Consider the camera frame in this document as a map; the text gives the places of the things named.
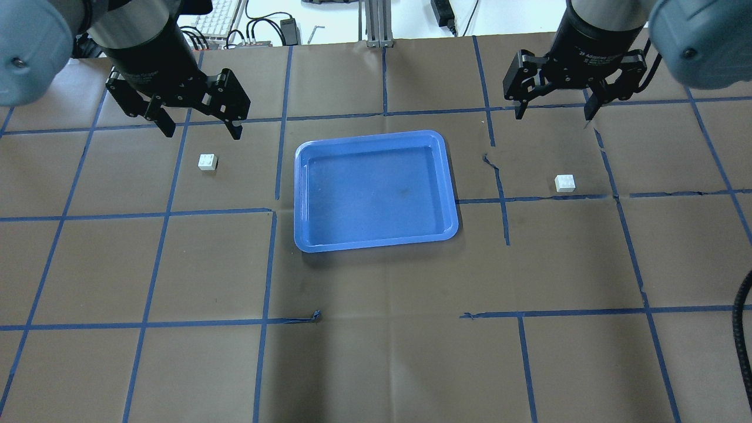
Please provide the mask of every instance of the black hose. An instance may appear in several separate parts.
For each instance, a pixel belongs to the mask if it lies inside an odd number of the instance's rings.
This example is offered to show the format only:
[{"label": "black hose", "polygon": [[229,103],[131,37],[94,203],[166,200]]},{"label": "black hose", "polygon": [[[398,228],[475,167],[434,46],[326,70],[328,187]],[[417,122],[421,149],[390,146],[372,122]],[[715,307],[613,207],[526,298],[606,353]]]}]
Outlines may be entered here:
[{"label": "black hose", "polygon": [[747,355],[747,343],[744,341],[744,324],[741,320],[744,303],[747,301],[747,294],[749,294],[750,288],[752,288],[752,271],[744,278],[739,287],[739,292],[736,293],[734,307],[731,312],[731,325],[734,330],[734,344],[736,344],[736,356],[739,359],[741,379],[744,381],[744,389],[747,391],[747,401],[750,404],[750,410],[752,410],[752,370],[750,369],[750,358]]}]

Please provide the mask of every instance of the blue tray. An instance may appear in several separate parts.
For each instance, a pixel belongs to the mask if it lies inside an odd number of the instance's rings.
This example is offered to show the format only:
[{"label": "blue tray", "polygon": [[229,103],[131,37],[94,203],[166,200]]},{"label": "blue tray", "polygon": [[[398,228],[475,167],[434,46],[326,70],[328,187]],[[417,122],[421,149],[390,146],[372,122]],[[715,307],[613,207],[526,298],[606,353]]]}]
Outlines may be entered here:
[{"label": "blue tray", "polygon": [[305,252],[444,241],[458,226],[437,132],[323,139],[295,152],[295,243]]}]

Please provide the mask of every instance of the white cube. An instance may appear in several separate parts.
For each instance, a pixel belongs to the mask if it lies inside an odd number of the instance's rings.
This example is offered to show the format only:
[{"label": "white cube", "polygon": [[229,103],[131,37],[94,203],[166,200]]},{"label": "white cube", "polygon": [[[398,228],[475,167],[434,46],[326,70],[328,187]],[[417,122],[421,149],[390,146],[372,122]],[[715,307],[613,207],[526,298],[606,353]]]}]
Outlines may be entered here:
[{"label": "white cube", "polygon": [[557,175],[553,182],[556,184],[557,193],[571,193],[577,188],[574,175]]},{"label": "white cube", "polygon": [[199,156],[199,169],[217,170],[217,159],[219,159],[219,157],[216,154],[200,155]]}]

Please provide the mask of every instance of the power adapter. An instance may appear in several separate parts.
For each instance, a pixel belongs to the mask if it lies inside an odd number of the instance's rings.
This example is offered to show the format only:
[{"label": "power adapter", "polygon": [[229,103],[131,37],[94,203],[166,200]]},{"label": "power adapter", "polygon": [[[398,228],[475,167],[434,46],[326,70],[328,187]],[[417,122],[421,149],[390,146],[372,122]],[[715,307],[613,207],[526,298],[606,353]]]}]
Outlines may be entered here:
[{"label": "power adapter", "polygon": [[294,17],[282,19],[280,21],[280,28],[282,29],[282,36],[284,36],[284,45],[300,44],[300,30]]},{"label": "power adapter", "polygon": [[436,22],[439,26],[446,26],[447,29],[456,37],[457,27],[454,21],[454,11],[449,0],[431,0],[433,14],[436,15]]}]

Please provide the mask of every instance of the screw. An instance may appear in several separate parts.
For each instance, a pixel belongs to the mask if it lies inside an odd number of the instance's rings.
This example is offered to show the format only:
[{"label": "screw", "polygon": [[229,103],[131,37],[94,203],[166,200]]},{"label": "screw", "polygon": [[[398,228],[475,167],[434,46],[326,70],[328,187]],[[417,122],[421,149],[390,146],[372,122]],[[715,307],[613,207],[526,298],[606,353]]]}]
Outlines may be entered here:
[{"label": "screw", "polygon": [[693,58],[694,56],[697,56],[697,50],[695,50],[695,49],[693,49],[693,48],[691,48],[691,47],[690,47],[690,48],[686,49],[686,50],[685,50],[685,51],[684,51],[684,52],[683,52],[683,53],[681,54],[681,56],[682,56],[683,58],[685,58],[685,59],[692,59],[692,58]]}]

